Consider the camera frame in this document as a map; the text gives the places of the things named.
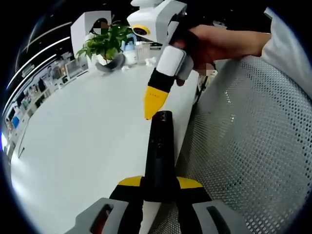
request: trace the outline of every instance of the white desk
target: white desk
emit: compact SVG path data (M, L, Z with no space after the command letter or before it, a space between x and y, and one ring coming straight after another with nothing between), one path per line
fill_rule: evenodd
M11 160L11 177L41 233L64 233L76 215L109 197L119 181L144 175L151 122L144 119L143 98L152 70L86 73L52 93L30 118L20 146L25 149ZM183 87L174 84L163 107L173 112L176 155L197 78L193 71ZM144 204L141 233L149 230L158 207Z
M15 147L15 145L18 143L18 140L21 140L22 137L22 133L24 132L27 123L30 119L30 117L34 114L34 112L38 109L36 102L42 98L42 96L44 96L44 100L46 100L51 93L55 92L57 89L60 88L60 85L62 87L64 87L65 85L67 85L68 83L70 83L71 81L75 80L77 77L72 77L67 83L63 83L62 78L64 78L66 76L62 76L57 80L54 80L52 84L48 85L47 88L43 91L43 92L38 92L31 100L31 102L29 103L29 105L27 106L27 109L25 111L24 114L22 114L19 118L19 124L18 127L16 129L13 129L10 137L9 137L9 143L8 145L11 145L10 148ZM10 152L7 152L7 155L9 156L9 160L11 160L11 154Z

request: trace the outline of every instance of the potted plant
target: potted plant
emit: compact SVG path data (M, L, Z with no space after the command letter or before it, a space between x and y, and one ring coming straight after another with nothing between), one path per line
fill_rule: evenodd
M113 60L121 51L121 42L127 41L127 35L132 33L129 26L111 24L108 28L101 29L101 35L94 35L87 40L83 48L77 52L78 56L87 55L90 59L93 54L101 55L107 60Z

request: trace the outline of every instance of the robotic hand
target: robotic hand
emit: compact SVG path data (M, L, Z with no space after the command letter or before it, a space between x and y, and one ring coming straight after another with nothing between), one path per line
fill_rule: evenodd
M250 234L241 215L221 201L211 201L197 181L176 176L174 155L172 113L157 112L151 123L145 175L120 181L109 198L80 213L66 234L138 234L144 200L175 202L182 234Z
M183 28L186 4L176 0L133 0L140 9L132 13L128 22L135 34L163 44L144 98L145 118L151 119L165 103L176 78L186 80L194 63L188 55L198 38ZM179 37L187 44L185 50L170 43Z

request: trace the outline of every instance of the human hand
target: human hand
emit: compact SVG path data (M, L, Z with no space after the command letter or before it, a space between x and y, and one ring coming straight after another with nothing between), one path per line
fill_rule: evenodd
M206 63L219 59L237 59L247 55L261 56L263 46L271 38L271 35L266 33L231 31L207 25L199 25L190 31L200 41L190 54L195 69L205 69ZM186 44L178 39L173 46L184 49ZM177 79L176 83L181 86L184 81Z

